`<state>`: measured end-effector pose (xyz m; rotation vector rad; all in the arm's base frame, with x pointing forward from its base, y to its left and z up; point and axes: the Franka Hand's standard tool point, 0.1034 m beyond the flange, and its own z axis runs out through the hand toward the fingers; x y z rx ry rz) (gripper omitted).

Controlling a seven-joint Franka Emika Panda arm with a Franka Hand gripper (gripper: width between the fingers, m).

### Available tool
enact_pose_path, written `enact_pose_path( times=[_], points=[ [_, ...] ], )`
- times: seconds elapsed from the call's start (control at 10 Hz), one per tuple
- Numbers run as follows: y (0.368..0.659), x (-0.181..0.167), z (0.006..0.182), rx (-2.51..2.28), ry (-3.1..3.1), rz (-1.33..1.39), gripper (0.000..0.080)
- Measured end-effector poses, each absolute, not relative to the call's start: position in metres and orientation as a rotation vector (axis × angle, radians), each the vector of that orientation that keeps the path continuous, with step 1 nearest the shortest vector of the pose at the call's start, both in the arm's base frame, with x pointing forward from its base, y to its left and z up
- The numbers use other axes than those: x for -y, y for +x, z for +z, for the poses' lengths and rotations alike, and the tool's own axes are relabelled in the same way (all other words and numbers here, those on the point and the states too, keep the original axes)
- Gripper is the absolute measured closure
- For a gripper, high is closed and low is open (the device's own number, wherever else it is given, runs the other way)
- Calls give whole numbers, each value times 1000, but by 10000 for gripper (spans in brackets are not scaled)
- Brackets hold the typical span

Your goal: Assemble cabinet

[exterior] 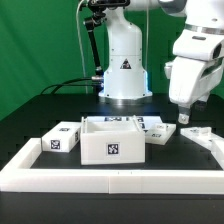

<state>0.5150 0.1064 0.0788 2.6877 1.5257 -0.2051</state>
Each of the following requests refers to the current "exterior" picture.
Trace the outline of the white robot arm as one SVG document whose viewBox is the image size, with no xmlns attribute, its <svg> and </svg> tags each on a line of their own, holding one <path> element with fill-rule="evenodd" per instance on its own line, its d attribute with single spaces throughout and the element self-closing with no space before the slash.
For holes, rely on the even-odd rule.
<svg viewBox="0 0 224 224">
<path fill-rule="evenodd" d="M 178 105 L 182 124 L 191 106 L 203 105 L 224 72 L 224 0 L 81 0 L 92 11 L 85 20 L 96 77 L 104 101 L 137 102 L 152 95 L 142 66 L 142 33 L 124 12 L 160 8 L 186 19 L 173 45 L 175 59 L 164 66 L 170 80 L 169 99 Z"/>
</svg>

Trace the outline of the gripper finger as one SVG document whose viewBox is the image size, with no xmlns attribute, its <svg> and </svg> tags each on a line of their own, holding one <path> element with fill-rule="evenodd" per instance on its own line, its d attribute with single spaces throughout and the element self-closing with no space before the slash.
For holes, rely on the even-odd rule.
<svg viewBox="0 0 224 224">
<path fill-rule="evenodd" d="M 207 106 L 207 102 L 206 101 L 197 100 L 196 103 L 195 103 L 195 109 L 197 111 L 203 112 L 206 109 L 206 106 Z"/>
<path fill-rule="evenodd" d="M 188 124 L 190 118 L 190 109 L 187 107 L 178 107 L 178 109 L 179 109 L 178 122 L 181 124 Z"/>
</svg>

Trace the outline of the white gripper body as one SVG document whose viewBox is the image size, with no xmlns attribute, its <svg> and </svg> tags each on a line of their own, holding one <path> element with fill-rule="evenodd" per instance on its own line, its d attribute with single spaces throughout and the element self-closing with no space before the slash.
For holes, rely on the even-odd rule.
<svg viewBox="0 0 224 224">
<path fill-rule="evenodd" d="M 176 57 L 164 67 L 170 80 L 169 98 L 180 107 L 190 108 L 196 101 L 206 102 L 221 81 L 224 59 L 200 61 Z"/>
</svg>

